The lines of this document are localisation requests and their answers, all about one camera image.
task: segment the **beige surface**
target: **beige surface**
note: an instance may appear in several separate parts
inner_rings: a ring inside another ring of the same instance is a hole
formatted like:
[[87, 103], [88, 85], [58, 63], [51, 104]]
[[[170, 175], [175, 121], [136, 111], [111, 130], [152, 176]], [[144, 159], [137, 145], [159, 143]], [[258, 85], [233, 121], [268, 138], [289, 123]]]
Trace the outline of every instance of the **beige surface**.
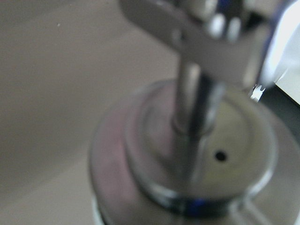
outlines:
[[115, 0], [5, 0], [0, 19], [0, 225], [91, 224], [87, 151], [100, 117], [174, 77], [176, 55]]

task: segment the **dark surface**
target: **dark surface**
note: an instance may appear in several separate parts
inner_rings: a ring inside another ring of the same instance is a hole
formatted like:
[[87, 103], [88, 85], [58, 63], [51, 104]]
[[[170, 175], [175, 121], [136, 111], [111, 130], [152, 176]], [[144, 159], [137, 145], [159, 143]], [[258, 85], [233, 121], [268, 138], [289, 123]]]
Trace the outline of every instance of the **dark surface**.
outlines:
[[263, 93], [260, 102], [286, 124], [300, 144], [300, 105], [276, 85]]

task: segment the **metal base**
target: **metal base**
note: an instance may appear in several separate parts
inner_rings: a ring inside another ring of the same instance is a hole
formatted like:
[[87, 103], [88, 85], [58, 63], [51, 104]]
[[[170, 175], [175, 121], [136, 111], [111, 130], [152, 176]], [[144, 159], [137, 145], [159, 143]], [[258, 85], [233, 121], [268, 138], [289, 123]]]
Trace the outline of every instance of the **metal base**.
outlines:
[[140, 190], [128, 165], [125, 127], [132, 108], [145, 90], [156, 93], [167, 85], [174, 86], [174, 83], [156, 83], [124, 99], [106, 115], [95, 135], [90, 171], [99, 210], [106, 223], [296, 225], [300, 212], [300, 150], [283, 123], [264, 107], [262, 113], [271, 124], [278, 141], [278, 162], [268, 184], [256, 196], [248, 198], [240, 208], [218, 217], [185, 217], [163, 208]]

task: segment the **stainless steel object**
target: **stainless steel object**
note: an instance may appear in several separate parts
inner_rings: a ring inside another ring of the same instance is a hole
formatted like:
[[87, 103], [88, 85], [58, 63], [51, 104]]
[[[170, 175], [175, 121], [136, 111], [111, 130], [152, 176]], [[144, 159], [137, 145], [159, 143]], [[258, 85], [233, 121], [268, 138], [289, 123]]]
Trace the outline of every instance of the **stainless steel object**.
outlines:
[[299, 224], [299, 147], [234, 87], [271, 83], [280, 24], [299, 1], [120, 3], [182, 59], [177, 82], [134, 92], [96, 132], [90, 171], [105, 224]]

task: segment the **black surface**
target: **black surface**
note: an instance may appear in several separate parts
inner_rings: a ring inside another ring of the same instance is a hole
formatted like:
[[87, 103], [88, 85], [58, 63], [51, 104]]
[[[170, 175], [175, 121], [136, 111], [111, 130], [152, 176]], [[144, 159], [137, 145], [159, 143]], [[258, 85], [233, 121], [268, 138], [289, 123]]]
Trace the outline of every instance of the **black surface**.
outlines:
[[300, 145], [300, 105], [278, 86], [266, 90], [260, 102], [271, 109], [286, 124]]

